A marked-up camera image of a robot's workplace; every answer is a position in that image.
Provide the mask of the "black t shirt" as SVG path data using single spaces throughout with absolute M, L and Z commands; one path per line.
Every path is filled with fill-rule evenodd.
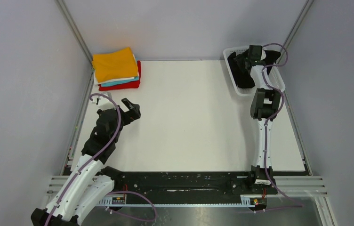
M 265 50 L 266 57 L 263 60 L 264 65 L 272 65 L 274 64 L 281 56 L 281 52 L 275 50 Z M 255 86 L 255 83 L 246 70 L 241 70 L 237 63 L 235 62 L 235 58 L 237 57 L 236 52 L 231 53 L 227 60 L 235 81 L 235 84 L 238 88 L 241 89 L 251 89 Z

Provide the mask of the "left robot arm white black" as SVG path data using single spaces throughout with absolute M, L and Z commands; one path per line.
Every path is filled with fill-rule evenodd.
M 109 192 L 116 194 L 123 189 L 123 180 L 117 176 L 100 175 L 92 187 L 94 176 L 105 168 L 114 152 L 124 126 L 140 119 L 140 106 L 127 98 L 122 103 L 125 112 L 116 103 L 109 109 L 98 109 L 98 119 L 84 144 L 78 164 L 68 179 L 43 209 L 36 208 L 31 214 L 35 226 L 79 226 L 85 217 Z

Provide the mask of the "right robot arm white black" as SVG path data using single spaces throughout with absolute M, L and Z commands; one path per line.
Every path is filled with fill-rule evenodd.
M 271 161 L 271 133 L 273 122 L 284 106 L 282 91 L 272 84 L 268 73 L 277 67 L 266 63 L 267 53 L 262 46 L 250 45 L 246 51 L 233 58 L 238 68 L 254 82 L 254 96 L 250 117 L 256 134 L 255 156 L 245 186 L 254 194 L 278 194 Z

